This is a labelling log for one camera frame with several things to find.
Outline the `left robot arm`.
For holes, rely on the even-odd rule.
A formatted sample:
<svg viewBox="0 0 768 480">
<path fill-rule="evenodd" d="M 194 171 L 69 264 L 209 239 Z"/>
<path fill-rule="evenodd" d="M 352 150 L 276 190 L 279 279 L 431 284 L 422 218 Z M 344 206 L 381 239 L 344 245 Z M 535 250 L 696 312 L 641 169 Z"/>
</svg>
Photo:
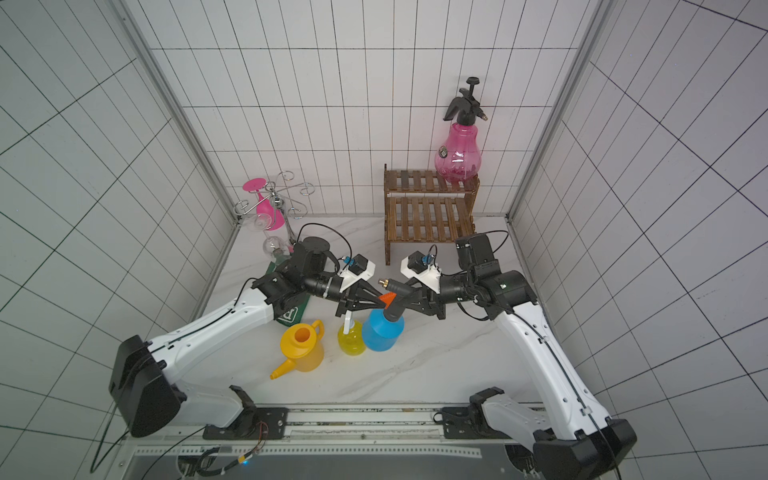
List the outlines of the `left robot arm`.
<svg viewBox="0 0 768 480">
<path fill-rule="evenodd" d="M 259 278 L 248 278 L 235 300 L 152 340 L 134 335 L 118 347 L 108 391 L 127 426 L 142 438 L 170 425 L 219 428 L 236 438 L 256 429 L 257 408 L 239 386 L 215 389 L 186 375 L 232 341 L 277 320 L 311 296 L 336 313 L 384 307 L 370 284 L 374 263 L 361 254 L 340 261 L 328 241 L 310 236 L 291 256 Z"/>
</svg>

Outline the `yellow spray bottle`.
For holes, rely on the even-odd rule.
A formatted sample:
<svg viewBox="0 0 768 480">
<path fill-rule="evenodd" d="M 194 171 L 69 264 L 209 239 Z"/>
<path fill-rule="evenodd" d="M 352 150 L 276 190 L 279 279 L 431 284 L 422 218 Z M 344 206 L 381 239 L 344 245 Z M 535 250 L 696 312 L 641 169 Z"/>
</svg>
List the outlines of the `yellow spray bottle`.
<svg viewBox="0 0 768 480">
<path fill-rule="evenodd" d="M 354 320 L 351 312 L 347 312 L 337 334 L 339 348 L 348 356 L 358 356 L 365 352 L 366 345 L 362 336 L 362 324 Z"/>
</svg>

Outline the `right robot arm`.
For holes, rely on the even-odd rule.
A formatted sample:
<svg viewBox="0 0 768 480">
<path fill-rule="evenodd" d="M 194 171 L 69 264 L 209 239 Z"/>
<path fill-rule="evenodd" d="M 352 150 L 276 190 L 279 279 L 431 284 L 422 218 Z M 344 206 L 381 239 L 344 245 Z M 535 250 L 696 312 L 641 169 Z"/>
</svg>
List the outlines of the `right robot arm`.
<svg viewBox="0 0 768 480">
<path fill-rule="evenodd" d="M 470 302 L 484 310 L 512 342 L 543 402 L 541 412 L 511 399 L 501 389 L 475 394 L 471 418 L 479 432 L 501 433 L 530 453 L 546 479 L 597 479 L 620 472 L 637 441 L 624 419 L 612 417 L 576 372 L 554 338 L 539 300 L 522 273 L 503 271 L 488 236 L 456 240 L 459 270 L 444 274 L 432 255 L 415 252 L 401 263 L 405 282 L 382 279 L 394 293 L 384 310 L 393 321 L 405 310 L 444 318 L 446 307 Z"/>
</svg>

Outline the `pink pressure sprayer bottle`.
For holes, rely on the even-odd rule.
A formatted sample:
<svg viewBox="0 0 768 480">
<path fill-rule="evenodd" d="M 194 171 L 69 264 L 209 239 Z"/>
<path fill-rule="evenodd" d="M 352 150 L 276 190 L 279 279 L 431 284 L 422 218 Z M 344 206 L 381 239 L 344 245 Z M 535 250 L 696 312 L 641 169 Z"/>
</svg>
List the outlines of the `pink pressure sprayer bottle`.
<svg viewBox="0 0 768 480">
<path fill-rule="evenodd" d="M 480 79 L 470 76 L 466 83 L 467 87 L 459 89 L 446 109 L 443 120 L 450 123 L 450 129 L 434 160 L 437 173 L 451 183 L 477 176 L 482 166 L 476 121 L 487 121 L 488 116 L 474 94 Z"/>
</svg>

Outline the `blue spray bottle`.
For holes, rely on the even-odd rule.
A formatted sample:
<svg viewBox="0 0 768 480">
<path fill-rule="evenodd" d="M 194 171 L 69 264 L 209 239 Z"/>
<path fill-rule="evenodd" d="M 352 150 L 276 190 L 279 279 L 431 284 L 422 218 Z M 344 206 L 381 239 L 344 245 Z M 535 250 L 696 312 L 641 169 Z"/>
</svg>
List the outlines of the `blue spray bottle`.
<svg viewBox="0 0 768 480">
<path fill-rule="evenodd" d="M 386 302 L 386 307 L 372 310 L 362 327 L 366 348 L 376 352 L 392 348 L 405 328 L 404 314 L 395 311 L 395 300 L 408 299 L 408 296 L 390 292 L 389 281 L 386 279 L 388 292 L 378 297 Z"/>
</svg>

